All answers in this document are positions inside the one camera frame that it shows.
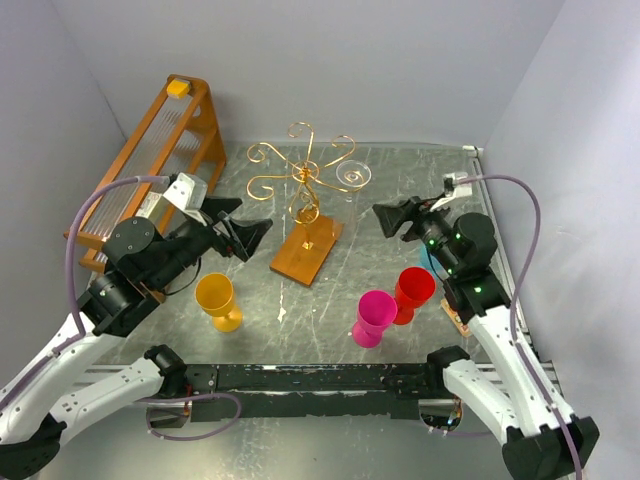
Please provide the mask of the clear wine glass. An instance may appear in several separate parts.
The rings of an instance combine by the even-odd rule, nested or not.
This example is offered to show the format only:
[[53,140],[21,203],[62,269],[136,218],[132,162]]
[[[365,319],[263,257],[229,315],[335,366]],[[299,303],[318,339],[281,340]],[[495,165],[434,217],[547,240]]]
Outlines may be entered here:
[[342,161],[335,170],[337,200],[333,215],[333,237],[338,243],[353,240],[357,225],[357,198],[368,185],[372,173],[369,167],[357,160]]

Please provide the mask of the red wine glass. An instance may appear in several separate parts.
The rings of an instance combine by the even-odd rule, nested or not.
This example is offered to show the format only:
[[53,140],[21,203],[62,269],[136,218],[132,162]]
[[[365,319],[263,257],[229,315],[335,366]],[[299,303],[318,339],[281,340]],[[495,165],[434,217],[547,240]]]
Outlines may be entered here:
[[394,298],[397,314],[393,323],[406,325],[413,320],[415,311],[429,301],[436,291],[433,275],[422,267],[403,270],[396,282]]

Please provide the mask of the blue wine glass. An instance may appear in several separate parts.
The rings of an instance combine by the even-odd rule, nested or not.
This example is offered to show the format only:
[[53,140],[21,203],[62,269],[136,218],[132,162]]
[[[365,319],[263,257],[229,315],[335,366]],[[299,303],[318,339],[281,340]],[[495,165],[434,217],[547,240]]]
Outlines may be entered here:
[[440,274],[442,271],[441,264],[424,244],[420,247],[420,265],[432,273]]

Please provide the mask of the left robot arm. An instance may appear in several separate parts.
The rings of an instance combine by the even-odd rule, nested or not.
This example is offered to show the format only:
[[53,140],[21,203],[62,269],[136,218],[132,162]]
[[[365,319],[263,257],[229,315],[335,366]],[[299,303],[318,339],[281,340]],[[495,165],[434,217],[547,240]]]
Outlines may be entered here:
[[142,399],[169,400],[187,391],[187,366],[167,345],[154,346],[132,365],[72,392],[71,386],[99,357],[124,341],[161,302],[164,290],[209,250],[248,261],[272,227],[270,219],[236,220],[239,198],[207,197],[198,221],[187,217],[168,236],[135,216],[121,221],[103,251],[103,275],[78,298],[86,330],[71,338],[69,317],[37,355],[42,368],[21,373],[1,394],[1,476],[27,479],[84,429]]

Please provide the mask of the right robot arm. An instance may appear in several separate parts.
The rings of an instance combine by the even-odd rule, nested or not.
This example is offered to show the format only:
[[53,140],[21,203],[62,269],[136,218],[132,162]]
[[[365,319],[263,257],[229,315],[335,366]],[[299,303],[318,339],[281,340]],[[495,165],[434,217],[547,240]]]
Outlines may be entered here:
[[496,387],[461,348],[446,347],[427,357],[426,390],[460,398],[501,446],[514,479],[580,478],[599,438],[590,417],[579,417],[552,384],[517,325],[515,297],[490,266],[497,250],[492,220],[481,213],[446,219],[433,199],[411,197],[399,204],[376,204],[385,237],[400,233],[421,241],[447,273],[449,306],[489,356],[502,381]]

